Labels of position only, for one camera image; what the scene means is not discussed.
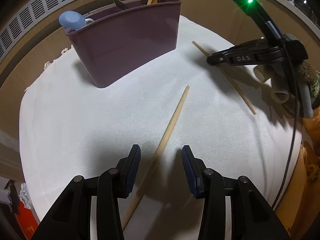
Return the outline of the white gloved right hand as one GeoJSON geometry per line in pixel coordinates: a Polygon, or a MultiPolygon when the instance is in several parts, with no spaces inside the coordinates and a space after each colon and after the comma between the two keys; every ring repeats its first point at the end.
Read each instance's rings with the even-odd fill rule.
{"type": "Polygon", "coordinates": [[[301,98],[289,91],[288,81],[280,77],[270,65],[258,65],[254,68],[256,78],[262,83],[271,80],[271,98],[281,104],[285,110],[295,114],[299,110],[299,117],[311,119],[313,111],[319,107],[319,72],[308,61],[303,61],[296,70],[298,91],[301,98]]]}

